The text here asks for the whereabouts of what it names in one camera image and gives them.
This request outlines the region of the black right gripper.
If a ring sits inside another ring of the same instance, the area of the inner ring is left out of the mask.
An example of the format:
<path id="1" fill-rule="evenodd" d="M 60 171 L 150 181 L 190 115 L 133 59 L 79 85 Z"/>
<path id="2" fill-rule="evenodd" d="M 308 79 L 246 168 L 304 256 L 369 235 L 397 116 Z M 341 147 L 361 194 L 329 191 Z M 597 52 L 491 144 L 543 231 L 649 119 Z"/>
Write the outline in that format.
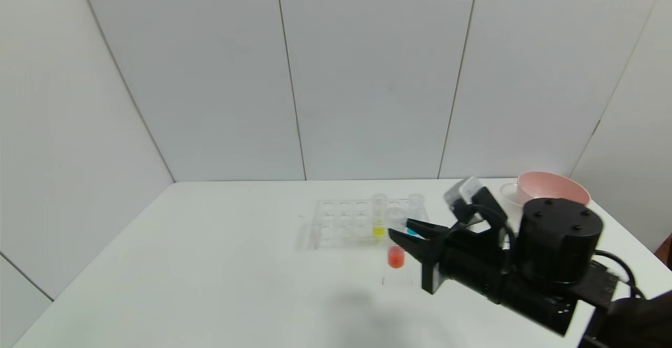
<path id="1" fill-rule="evenodd" d="M 422 263 L 422 288 L 435 294 L 446 280 L 453 280 L 502 303 L 502 237 L 494 228 L 476 233 L 466 227 L 446 227 L 406 219 L 406 230 L 388 229 L 391 241 Z"/>

